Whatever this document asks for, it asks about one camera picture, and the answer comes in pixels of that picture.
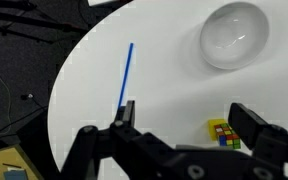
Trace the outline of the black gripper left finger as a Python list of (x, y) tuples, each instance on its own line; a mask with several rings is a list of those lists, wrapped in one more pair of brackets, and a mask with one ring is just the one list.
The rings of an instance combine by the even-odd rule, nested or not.
[(129, 100), (125, 106), (118, 108), (114, 121), (113, 127), (133, 127), (135, 124), (135, 101)]

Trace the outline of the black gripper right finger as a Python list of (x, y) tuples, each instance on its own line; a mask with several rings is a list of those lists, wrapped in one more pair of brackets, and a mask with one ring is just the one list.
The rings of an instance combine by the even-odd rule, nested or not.
[(269, 124), (241, 103), (232, 103), (228, 123), (248, 149), (253, 149), (262, 130)]

